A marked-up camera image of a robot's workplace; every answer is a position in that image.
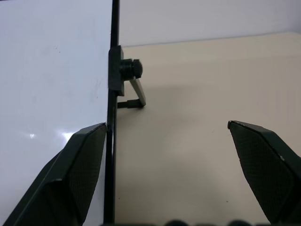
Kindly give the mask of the black whiteboard stand bracket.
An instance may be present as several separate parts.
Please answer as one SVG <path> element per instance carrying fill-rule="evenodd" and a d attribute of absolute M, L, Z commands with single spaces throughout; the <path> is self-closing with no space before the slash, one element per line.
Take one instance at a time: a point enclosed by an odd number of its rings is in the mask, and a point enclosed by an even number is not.
<path fill-rule="evenodd" d="M 109 91 L 113 94 L 113 99 L 125 95 L 126 81 L 130 82 L 137 99 L 124 102 L 117 102 L 118 108 L 143 108 L 146 106 L 146 97 L 139 81 L 143 73 L 143 66 L 138 59 L 125 59 L 121 46 L 112 47 L 109 51 Z"/>

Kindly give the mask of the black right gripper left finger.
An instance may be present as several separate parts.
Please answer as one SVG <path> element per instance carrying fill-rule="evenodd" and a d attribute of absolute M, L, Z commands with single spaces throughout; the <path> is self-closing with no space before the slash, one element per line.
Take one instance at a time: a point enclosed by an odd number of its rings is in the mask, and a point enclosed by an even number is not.
<path fill-rule="evenodd" d="M 3 226 L 82 226 L 99 178 L 107 126 L 74 133 L 39 172 Z"/>

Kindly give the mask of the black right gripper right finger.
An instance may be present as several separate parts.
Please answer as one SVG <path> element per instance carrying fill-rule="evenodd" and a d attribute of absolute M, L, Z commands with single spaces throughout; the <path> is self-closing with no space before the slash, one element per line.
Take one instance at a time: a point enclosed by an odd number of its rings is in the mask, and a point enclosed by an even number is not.
<path fill-rule="evenodd" d="M 243 174 L 272 224 L 301 226 L 301 157 L 275 132 L 229 121 Z"/>

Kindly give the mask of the white whiteboard with black frame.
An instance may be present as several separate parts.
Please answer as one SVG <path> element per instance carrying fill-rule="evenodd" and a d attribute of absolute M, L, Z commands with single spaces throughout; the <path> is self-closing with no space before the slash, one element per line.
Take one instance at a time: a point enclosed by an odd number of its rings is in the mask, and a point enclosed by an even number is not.
<path fill-rule="evenodd" d="M 0 0 L 0 226 L 80 129 L 107 122 L 119 0 Z"/>

